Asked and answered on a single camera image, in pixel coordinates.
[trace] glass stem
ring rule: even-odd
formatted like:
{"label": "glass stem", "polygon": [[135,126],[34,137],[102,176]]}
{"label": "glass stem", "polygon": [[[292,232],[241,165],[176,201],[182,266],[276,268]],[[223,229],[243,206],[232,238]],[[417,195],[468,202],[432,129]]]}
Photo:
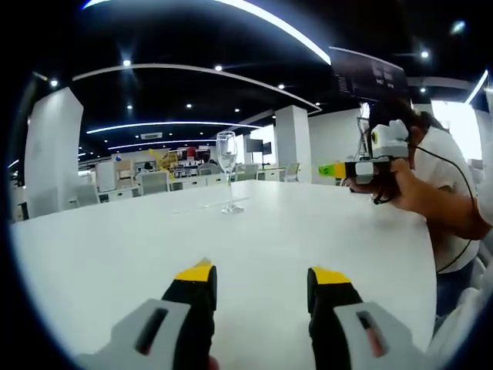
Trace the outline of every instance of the glass stem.
{"label": "glass stem", "polygon": [[226,182],[228,185],[228,189],[230,190],[230,206],[233,206],[233,189],[231,189],[231,172],[226,173]]}

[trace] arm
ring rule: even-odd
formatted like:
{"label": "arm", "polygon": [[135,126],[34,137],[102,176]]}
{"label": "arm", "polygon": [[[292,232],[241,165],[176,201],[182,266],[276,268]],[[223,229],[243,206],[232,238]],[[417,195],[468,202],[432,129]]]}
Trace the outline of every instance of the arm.
{"label": "arm", "polygon": [[421,214],[429,222],[466,239],[482,239],[491,229],[481,218],[476,200],[447,193],[417,179],[404,160],[395,160],[392,172],[401,190],[393,202],[396,207]]}

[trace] black ceiling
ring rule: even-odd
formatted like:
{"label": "black ceiling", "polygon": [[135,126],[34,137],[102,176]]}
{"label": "black ceiling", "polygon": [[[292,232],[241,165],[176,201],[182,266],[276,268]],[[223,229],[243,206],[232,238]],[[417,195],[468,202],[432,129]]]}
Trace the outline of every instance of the black ceiling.
{"label": "black ceiling", "polygon": [[[224,127],[153,126],[85,134],[94,128],[155,121],[238,123],[291,104],[314,110],[249,82],[178,69],[127,69],[72,81],[79,74],[120,66],[124,59],[208,69],[220,64],[224,72],[271,86],[283,83],[285,91],[320,102],[324,112],[354,106],[353,100],[337,97],[334,74],[321,58],[274,25],[233,6],[214,0],[111,0],[81,10],[85,2],[74,2],[72,18],[46,27],[33,35],[32,42],[44,42],[33,55],[34,71],[59,80],[57,89],[70,86],[83,104],[81,144],[94,156],[108,155],[110,146],[138,143],[135,136],[140,133],[173,132],[174,140],[209,139]],[[291,24],[329,54],[329,46],[364,52],[402,66],[408,76],[475,82],[491,61],[487,41],[482,41],[488,40],[482,2],[250,2]],[[465,31],[451,35],[451,26],[459,19],[466,22]],[[426,61],[419,57],[423,49],[431,54]],[[37,79],[36,85],[30,106],[52,91],[46,81]],[[253,124],[272,122],[268,117]],[[18,157],[23,150],[20,143]]]}

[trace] champagne flute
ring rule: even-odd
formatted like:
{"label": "champagne flute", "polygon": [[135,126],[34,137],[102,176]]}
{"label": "champagne flute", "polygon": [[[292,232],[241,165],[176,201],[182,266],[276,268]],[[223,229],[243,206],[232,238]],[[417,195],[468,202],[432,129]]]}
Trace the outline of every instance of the champagne flute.
{"label": "champagne flute", "polygon": [[230,189],[230,200],[223,209],[225,214],[236,214],[243,211],[242,207],[239,207],[234,203],[233,190],[231,189],[231,174],[236,165],[236,155],[238,154],[235,138],[236,135],[233,131],[218,133],[216,138],[217,159],[219,160],[219,165],[226,174],[227,186]]}

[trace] window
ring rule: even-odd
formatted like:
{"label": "window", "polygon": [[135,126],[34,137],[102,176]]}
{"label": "window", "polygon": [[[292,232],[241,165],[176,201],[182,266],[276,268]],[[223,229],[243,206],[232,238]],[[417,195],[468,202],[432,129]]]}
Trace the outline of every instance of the window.
{"label": "window", "polygon": [[236,140],[236,148],[238,150],[238,155],[236,156],[236,163],[243,164],[245,163],[245,149],[243,147],[243,135],[236,136],[235,140]]}
{"label": "window", "polygon": [[[272,154],[267,154],[263,156],[264,163],[275,164],[277,163],[276,158],[276,140],[274,137],[274,125],[265,126],[261,129],[255,129],[250,133],[251,139],[262,140],[264,144],[270,143],[272,147]],[[253,154],[254,163],[262,163],[262,153]]]}
{"label": "window", "polygon": [[431,101],[433,114],[461,149],[466,160],[482,160],[478,121],[474,109],[465,103]]}

